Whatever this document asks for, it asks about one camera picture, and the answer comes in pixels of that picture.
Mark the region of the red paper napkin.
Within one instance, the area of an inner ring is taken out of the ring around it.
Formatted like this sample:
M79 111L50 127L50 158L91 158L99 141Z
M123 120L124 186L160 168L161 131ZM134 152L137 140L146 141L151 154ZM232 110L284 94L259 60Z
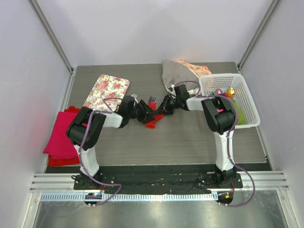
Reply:
M154 111L156 110L156 107L157 107L157 105L152 105L152 104L149 103L149 102L148 102L148 106L149 106L152 110L154 110ZM146 126L147 128L154 129L154 128L156 127L156 123L157 123L159 120L161 120L163 117L164 117L163 114L153 115L154 120L152 120L152 121L150 121L150 122L147 122L147 123L145 124L145 126Z

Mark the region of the floral rectangular tray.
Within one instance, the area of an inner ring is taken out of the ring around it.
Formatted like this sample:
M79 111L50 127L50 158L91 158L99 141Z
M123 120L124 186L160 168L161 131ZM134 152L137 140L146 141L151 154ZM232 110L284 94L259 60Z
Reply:
M100 75L83 106L93 110L115 110L121 103L130 81L109 75Z

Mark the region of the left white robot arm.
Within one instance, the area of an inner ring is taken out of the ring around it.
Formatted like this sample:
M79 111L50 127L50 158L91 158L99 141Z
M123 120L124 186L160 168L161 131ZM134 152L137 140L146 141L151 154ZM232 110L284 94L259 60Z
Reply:
M131 119L145 124L154 120L157 114L143 100L138 102L133 96L127 95L120 100L115 109L108 107L106 111L83 106L68 126L66 135L77 151L81 165L80 174L72 177L76 184L92 190L101 184L95 145L102 129L123 128Z

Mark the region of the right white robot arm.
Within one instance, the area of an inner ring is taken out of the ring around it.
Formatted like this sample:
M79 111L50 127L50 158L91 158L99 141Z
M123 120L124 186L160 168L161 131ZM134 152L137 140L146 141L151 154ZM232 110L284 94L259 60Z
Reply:
M238 110L233 101L223 95L190 96L185 85L174 88L175 96L166 95L156 109L160 114L173 114L174 110L202 111L216 142L216 165L212 184L224 188L236 178L233 160L232 136L238 121Z

